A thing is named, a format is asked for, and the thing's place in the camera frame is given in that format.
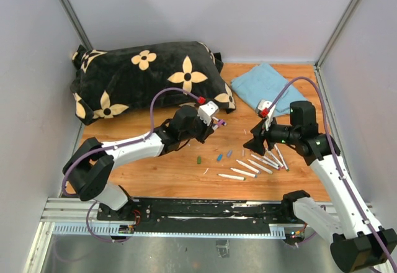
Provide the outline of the purple cap marker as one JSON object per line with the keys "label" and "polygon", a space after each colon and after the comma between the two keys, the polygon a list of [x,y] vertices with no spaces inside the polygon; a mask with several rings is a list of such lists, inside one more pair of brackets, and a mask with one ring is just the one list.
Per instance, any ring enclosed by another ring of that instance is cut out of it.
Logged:
{"label": "purple cap marker", "polygon": [[266,164],[266,165],[271,166],[271,167],[274,168],[274,169],[277,169],[277,170],[280,169],[279,166],[278,166],[278,164],[275,164],[275,163],[273,163],[273,162],[271,162],[271,161],[268,161],[268,160],[266,160],[266,159],[264,159],[264,158],[258,157],[258,156],[254,155],[254,154],[250,154],[250,156],[252,156],[253,158],[257,159],[258,161],[260,161],[260,162],[262,162],[262,163],[264,163],[264,164]]}

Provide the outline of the magenta cap marker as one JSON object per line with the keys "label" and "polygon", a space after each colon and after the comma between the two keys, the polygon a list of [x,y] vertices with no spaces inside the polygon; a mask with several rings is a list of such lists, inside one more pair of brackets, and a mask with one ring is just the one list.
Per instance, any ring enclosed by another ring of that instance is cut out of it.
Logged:
{"label": "magenta cap marker", "polygon": [[213,123],[213,129],[216,130],[219,127],[225,127],[227,126],[227,123],[223,119],[219,119],[216,117],[212,118],[214,123]]}

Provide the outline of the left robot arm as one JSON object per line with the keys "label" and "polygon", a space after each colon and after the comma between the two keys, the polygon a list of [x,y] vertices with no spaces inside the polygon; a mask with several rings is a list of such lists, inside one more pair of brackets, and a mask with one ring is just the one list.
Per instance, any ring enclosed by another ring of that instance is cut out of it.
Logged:
{"label": "left robot arm", "polygon": [[147,134],[103,143],[90,138],[65,164],[65,181],[81,201],[95,200],[108,206],[118,220],[127,220],[133,205],[122,187],[109,182],[110,173],[124,164],[178,151],[192,139],[204,143],[218,127],[214,123],[218,111],[212,101],[197,108],[184,105]]}

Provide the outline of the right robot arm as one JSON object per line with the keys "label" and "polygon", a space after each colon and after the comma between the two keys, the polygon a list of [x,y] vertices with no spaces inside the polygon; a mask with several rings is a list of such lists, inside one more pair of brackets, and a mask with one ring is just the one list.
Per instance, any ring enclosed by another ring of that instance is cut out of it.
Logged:
{"label": "right robot arm", "polygon": [[331,256],[342,272],[384,264],[396,247],[396,232],[386,229],[360,196],[344,166],[333,138],[320,133],[315,106],[308,101],[290,104],[290,124],[278,124],[270,101],[261,100],[256,114],[261,121],[244,144],[263,155],[277,143],[289,146],[305,160],[325,187],[337,217],[317,205],[310,195],[297,190],[285,194],[281,216],[287,223],[301,220],[329,243]]}

